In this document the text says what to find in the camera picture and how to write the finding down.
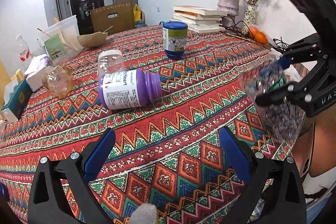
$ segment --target orange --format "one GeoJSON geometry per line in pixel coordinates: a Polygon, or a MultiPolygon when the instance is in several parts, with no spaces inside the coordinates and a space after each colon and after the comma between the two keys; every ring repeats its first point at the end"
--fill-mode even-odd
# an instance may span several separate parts
{"type": "Polygon", "coordinates": [[[263,32],[256,32],[254,39],[258,44],[265,45],[268,42],[266,35],[263,32]]]}
{"type": "Polygon", "coordinates": [[[255,34],[259,32],[258,28],[256,27],[250,27],[250,30],[249,30],[249,37],[254,39],[255,37],[255,34]]]}

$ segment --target patterned tablecloth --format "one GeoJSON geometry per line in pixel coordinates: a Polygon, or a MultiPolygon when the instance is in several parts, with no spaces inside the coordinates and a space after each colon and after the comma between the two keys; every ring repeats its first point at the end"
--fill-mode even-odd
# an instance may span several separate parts
{"type": "MultiPolygon", "coordinates": [[[[252,150],[284,159],[293,144],[280,145],[265,133],[239,82],[243,72],[267,59],[268,50],[220,32],[189,33],[184,59],[173,61],[161,38],[161,26],[110,36],[105,46],[66,63],[76,82],[66,98],[42,89],[20,121],[7,126],[0,143],[0,182],[23,222],[39,159],[65,159],[107,127],[115,130],[116,144],[90,187],[115,223],[126,223],[144,202],[158,207],[161,223],[219,223],[243,188],[219,146],[224,125],[252,150]],[[121,111],[102,107],[97,57],[111,48],[123,52],[128,69],[160,73],[161,100],[121,111]]],[[[71,189],[63,188],[74,215],[83,220],[71,189]]]]}

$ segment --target white vase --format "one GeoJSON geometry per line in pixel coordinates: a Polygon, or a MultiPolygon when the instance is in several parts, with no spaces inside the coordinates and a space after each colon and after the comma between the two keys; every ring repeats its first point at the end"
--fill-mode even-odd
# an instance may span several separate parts
{"type": "Polygon", "coordinates": [[[230,15],[222,18],[223,26],[234,26],[235,18],[239,15],[239,0],[218,0],[217,10],[225,11],[230,15]]]}
{"type": "MultiPolygon", "coordinates": [[[[248,5],[246,7],[243,20],[248,26],[250,26],[251,24],[255,24],[256,13],[255,13],[255,6],[254,5],[248,5]]],[[[248,33],[248,28],[244,23],[243,23],[243,26],[241,28],[241,32],[243,34],[248,33]]]]}

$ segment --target bowl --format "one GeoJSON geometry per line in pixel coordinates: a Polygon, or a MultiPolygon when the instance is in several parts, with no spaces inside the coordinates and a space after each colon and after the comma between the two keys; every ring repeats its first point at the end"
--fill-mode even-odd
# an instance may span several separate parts
{"type": "Polygon", "coordinates": [[[95,32],[91,34],[84,34],[77,37],[78,42],[84,48],[96,48],[105,44],[107,32],[95,32]]]}

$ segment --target gray fuzzy object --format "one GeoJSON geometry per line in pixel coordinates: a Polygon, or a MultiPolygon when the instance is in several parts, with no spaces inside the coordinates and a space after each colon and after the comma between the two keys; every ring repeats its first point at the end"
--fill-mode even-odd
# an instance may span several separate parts
{"type": "Polygon", "coordinates": [[[155,205],[144,203],[137,208],[128,220],[128,224],[158,224],[159,216],[155,205]]]}

